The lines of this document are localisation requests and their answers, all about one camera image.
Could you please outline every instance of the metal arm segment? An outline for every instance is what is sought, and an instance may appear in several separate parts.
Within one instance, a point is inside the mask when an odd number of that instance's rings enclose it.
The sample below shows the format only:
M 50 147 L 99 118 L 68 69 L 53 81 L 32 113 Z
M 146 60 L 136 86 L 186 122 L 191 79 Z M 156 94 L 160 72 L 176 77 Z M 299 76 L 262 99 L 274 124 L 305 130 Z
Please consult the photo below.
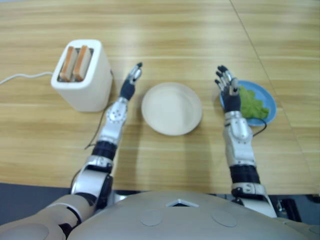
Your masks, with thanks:
M 135 65 L 126 77 L 119 97 L 105 114 L 103 126 L 92 154 L 87 158 L 72 185 L 72 194 L 85 194 L 93 199 L 96 208 L 107 205 L 111 192 L 113 168 L 118 144 L 122 136 L 123 126 L 127 120 L 128 102 L 135 93 L 135 84 L 142 74 L 142 63 Z
M 232 178 L 231 193 L 236 197 L 234 202 L 276 218 L 276 212 L 266 189 L 260 184 L 256 159 L 251 145 L 252 130 L 240 111 L 225 113 L 223 136 L 225 154 Z

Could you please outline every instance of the wood grain surface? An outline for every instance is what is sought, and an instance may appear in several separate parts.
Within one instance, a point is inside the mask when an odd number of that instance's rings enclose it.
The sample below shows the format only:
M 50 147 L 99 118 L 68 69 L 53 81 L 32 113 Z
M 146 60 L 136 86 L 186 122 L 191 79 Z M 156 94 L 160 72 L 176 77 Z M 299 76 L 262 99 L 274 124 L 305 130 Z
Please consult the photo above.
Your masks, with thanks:
M 68 42 L 98 39 L 110 61 L 112 102 L 137 62 L 143 74 L 129 104 L 113 169 L 115 189 L 230 193 L 214 85 L 217 65 L 266 88 L 277 117 L 253 139 L 269 194 L 319 193 L 319 1 L 97 0 L 0 3 L 0 79 L 53 71 Z M 141 102 L 163 82 L 191 87 L 203 117 L 171 137 L 143 120 Z M 68 187 L 91 149 L 101 115 L 73 110 L 50 77 L 0 86 L 0 182 Z

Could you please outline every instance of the green leaf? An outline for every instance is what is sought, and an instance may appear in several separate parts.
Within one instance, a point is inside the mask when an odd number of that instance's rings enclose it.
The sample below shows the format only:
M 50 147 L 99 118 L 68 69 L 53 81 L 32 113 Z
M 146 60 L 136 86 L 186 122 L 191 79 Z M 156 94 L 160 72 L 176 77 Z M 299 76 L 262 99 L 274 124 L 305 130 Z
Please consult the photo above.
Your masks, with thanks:
M 240 86 L 239 95 L 241 98 L 241 113 L 244 118 L 265 119 L 268 116 L 269 108 L 263 107 L 264 103 L 255 98 L 256 94 L 254 91 Z

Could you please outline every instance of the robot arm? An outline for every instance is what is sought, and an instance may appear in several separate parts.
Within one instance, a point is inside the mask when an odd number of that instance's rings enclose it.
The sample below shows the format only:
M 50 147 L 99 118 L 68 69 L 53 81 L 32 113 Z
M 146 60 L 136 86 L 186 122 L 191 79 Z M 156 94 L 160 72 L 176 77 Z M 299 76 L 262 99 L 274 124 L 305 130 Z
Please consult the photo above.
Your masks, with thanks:
M 113 178 L 113 159 L 127 119 L 128 102 L 141 76 L 142 63 L 130 71 L 115 103 L 106 112 L 106 123 L 86 163 L 65 195 L 37 214 L 4 224 L 0 240 L 65 240 L 69 233 L 107 205 Z
M 128 102 L 135 93 L 135 84 L 142 74 L 142 63 L 135 65 L 126 77 L 119 97 L 106 111 L 103 126 L 92 154 L 87 158 L 72 184 L 71 193 L 86 196 L 102 209 L 107 205 L 113 177 L 113 160 L 127 119 Z
M 225 66 L 219 66 L 215 80 L 219 86 L 224 103 L 225 154 L 230 168 L 234 202 L 245 207 L 276 218 L 276 212 L 267 195 L 265 187 L 260 183 L 256 159 L 252 148 L 253 133 L 247 120 L 240 112 L 238 79 L 233 77 Z

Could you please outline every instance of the blue plate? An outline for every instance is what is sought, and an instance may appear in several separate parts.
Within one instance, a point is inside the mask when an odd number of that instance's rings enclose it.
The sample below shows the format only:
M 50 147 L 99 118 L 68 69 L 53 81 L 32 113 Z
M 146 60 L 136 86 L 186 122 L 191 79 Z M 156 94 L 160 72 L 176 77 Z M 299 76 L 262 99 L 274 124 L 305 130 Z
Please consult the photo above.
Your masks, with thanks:
M 254 97 L 263 102 L 264 108 L 269 109 L 268 116 L 266 118 L 264 118 L 263 120 L 265 120 L 265 122 L 267 124 L 271 123 L 277 115 L 277 105 L 276 105 L 274 98 L 271 96 L 271 94 L 266 89 L 264 89 L 262 86 L 254 83 L 254 82 L 251 82 L 251 81 L 240 80 L 239 85 L 244 86 L 247 90 L 254 91 L 254 93 L 255 93 Z M 221 94 L 220 94 L 220 103 L 221 103 L 222 107 L 224 108 L 225 106 L 224 106 Z M 255 127 L 265 125 L 261 120 L 255 119 L 255 118 L 247 118 L 247 122 L 248 122 L 248 125 L 255 126 Z

